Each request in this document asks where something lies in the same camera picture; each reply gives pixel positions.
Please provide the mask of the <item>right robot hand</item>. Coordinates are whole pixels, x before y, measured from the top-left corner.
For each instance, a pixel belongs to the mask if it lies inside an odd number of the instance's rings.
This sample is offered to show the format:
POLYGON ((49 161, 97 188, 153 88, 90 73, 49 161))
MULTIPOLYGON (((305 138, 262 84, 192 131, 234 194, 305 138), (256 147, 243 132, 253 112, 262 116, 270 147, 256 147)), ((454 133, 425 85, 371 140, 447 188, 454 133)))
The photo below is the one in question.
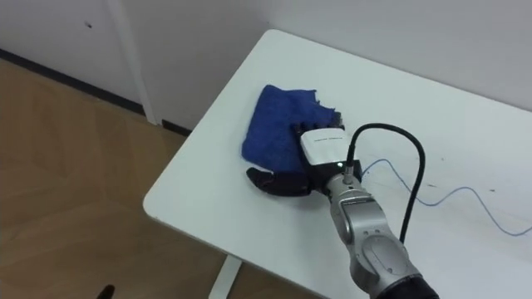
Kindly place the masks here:
POLYGON ((362 166, 355 158, 339 113, 326 125, 291 124, 289 132, 298 168, 263 171, 251 167, 246 176, 254 187, 280 197, 302 197, 313 191, 328 196, 329 183, 336 177, 348 184, 361 180, 362 166))

